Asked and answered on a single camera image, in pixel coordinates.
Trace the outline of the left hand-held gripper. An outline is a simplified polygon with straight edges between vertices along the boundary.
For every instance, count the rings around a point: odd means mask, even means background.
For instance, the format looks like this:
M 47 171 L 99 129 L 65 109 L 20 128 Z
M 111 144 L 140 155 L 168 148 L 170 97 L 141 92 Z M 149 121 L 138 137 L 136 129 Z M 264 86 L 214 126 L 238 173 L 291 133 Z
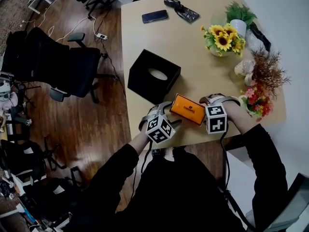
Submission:
M 181 119 L 172 122 L 168 120 L 165 109 L 172 106 L 172 104 L 172 101 L 165 101 L 153 106 L 139 123 L 140 131 L 143 125 L 146 124 L 145 133 L 156 144 L 170 140 L 176 133 L 173 126 L 179 126 L 182 123 Z

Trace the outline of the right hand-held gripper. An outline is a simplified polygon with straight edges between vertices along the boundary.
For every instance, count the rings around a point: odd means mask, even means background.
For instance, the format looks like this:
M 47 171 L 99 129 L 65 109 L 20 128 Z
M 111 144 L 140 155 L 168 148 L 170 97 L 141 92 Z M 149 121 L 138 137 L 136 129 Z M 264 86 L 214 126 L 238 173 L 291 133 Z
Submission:
M 200 104 L 207 104 L 206 111 L 206 130 L 208 134 L 226 133 L 227 132 L 227 113 L 224 109 L 224 102 L 234 102 L 240 106 L 236 97 L 219 95 L 214 98 L 210 96 L 202 97 Z

